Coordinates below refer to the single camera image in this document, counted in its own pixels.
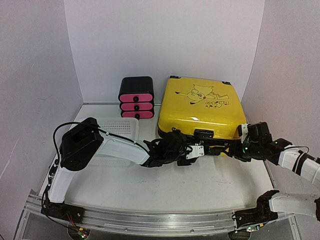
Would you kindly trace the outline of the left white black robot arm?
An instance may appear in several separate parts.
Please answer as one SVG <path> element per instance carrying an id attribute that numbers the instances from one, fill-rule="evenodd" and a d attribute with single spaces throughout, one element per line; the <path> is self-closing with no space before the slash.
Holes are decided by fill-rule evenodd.
<path id="1" fill-rule="evenodd" d="M 189 166 L 199 157 L 225 154 L 231 144 L 207 134 L 188 137 L 175 128 L 161 138 L 137 141 L 101 129 L 93 117 L 70 125 L 73 127 L 62 136 L 60 145 L 53 141 L 57 158 L 41 198 L 41 212 L 53 222 L 82 222 L 84 208 L 66 204 L 66 193 L 74 175 L 84 170 L 98 151 L 145 168 L 158 168 L 171 163 Z"/>

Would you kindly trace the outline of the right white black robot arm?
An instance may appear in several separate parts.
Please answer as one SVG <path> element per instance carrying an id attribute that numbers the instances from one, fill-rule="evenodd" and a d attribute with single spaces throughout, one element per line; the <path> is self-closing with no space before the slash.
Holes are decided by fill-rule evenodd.
<path id="1" fill-rule="evenodd" d="M 309 154 L 307 146 L 279 138 L 270 143 L 239 142 L 227 148 L 234 159 L 267 161 L 279 189 L 260 195 L 256 206 L 233 213 L 236 230 L 253 231 L 271 223 L 280 213 L 320 218 L 320 159 Z"/>

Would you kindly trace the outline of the yellow Pikachu hard-shell suitcase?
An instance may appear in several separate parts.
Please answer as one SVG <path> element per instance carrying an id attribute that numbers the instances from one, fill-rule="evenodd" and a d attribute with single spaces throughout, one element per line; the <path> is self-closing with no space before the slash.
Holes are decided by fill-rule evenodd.
<path id="1" fill-rule="evenodd" d="M 173 129 L 191 143 L 222 145 L 241 140 L 238 126 L 247 120 L 235 88 L 226 81 L 171 76 L 158 116 L 158 135 Z"/>

